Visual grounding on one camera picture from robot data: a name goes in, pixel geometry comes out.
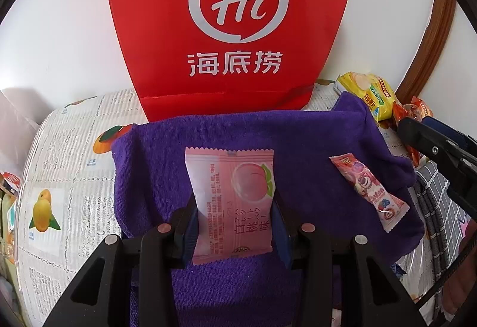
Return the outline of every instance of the yellow snack bag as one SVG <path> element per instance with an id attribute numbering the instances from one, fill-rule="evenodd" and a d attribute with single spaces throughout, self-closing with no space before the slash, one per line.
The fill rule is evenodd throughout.
<path id="1" fill-rule="evenodd" d="M 338 77 L 335 90 L 339 94 L 348 91 L 362 99 L 377 122 L 390 119 L 393 115 L 396 96 L 389 84 L 379 76 L 350 71 Z"/>

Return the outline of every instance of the red paper bag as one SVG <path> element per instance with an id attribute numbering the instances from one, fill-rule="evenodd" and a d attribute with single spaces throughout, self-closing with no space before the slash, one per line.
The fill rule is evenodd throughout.
<path id="1" fill-rule="evenodd" d="M 109 0 L 150 121 L 299 109 L 347 0 Z"/>

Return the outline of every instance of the metal screw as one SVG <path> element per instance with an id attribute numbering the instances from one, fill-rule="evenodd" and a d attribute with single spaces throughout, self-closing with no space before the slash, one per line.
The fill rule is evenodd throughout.
<path id="1" fill-rule="evenodd" d="M 462 159 L 462 163 L 464 163 L 468 168 L 472 168 L 471 162 L 469 162 L 467 159 Z"/>
<path id="2" fill-rule="evenodd" d="M 358 234 L 354 240 L 356 241 L 357 244 L 359 245 L 366 245 L 368 243 L 368 238 L 366 236 L 363 236 L 362 234 Z"/>
<path id="3" fill-rule="evenodd" d="M 158 227 L 157 227 L 157 231 L 159 233 L 168 233 L 170 232 L 172 229 L 172 226 L 169 225 L 169 224 L 160 224 Z"/>
<path id="4" fill-rule="evenodd" d="M 313 233 L 316 229 L 315 225 L 313 224 L 302 224 L 301 225 L 301 229 L 305 232 L 305 233 Z"/>
<path id="5" fill-rule="evenodd" d="M 109 236 L 107 236 L 104 239 L 104 242 L 106 243 L 106 245 L 115 244 L 117 241 L 118 241 L 118 236 L 116 234 L 109 234 Z"/>

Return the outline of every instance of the plaid cloth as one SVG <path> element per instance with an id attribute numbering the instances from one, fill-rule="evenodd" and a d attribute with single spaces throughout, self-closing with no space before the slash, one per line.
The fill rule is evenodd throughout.
<path id="1" fill-rule="evenodd" d="M 428 161 L 416 174 L 414 190 L 424 216 L 437 280 L 459 254 L 459 244 L 464 237 L 462 226 L 469 222 L 470 217 L 447 196 L 449 181 L 437 171 L 434 162 Z M 434 317 L 437 317 L 441 304 L 442 289 L 436 293 Z"/>

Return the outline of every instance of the small pink candy wrapper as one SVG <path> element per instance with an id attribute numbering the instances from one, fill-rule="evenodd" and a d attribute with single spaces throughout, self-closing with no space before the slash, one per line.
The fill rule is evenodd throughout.
<path id="1" fill-rule="evenodd" d="M 409 210 L 409 205 L 388 193 L 352 153 L 330 158 L 356 192 L 376 208 L 383 229 L 389 233 Z"/>
<path id="2" fill-rule="evenodd" d="M 185 165 L 199 212 L 194 265 L 271 252 L 273 150 L 186 147 Z"/>

